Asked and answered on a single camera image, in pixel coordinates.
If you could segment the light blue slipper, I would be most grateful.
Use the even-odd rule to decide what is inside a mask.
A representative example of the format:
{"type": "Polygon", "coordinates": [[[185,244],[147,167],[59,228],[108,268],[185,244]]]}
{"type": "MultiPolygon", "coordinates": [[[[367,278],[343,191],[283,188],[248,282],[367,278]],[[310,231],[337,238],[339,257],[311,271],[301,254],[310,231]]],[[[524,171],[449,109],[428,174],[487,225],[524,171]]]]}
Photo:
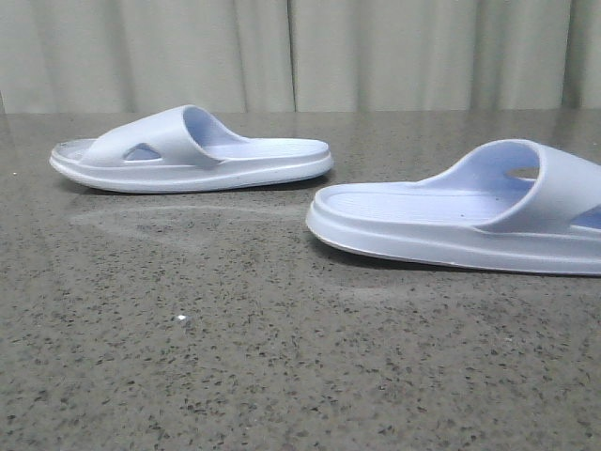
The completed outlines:
{"type": "Polygon", "coordinates": [[[600,167],[530,140],[493,141],[428,179],[323,188],[306,223],[327,244],[371,257],[596,275],[600,167]]]}
{"type": "Polygon", "coordinates": [[[57,145],[51,166],[85,186],[120,193],[209,192],[311,179],[328,172],[327,143],[249,138],[183,105],[57,145]]]}

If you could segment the pale green curtain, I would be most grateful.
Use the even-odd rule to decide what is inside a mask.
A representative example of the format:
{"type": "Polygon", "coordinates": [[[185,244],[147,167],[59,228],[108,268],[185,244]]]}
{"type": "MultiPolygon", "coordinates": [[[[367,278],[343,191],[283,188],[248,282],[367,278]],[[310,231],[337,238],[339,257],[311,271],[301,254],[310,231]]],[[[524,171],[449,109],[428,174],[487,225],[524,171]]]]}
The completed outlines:
{"type": "Polygon", "coordinates": [[[596,108],[596,1],[5,1],[7,113],[596,108]]]}

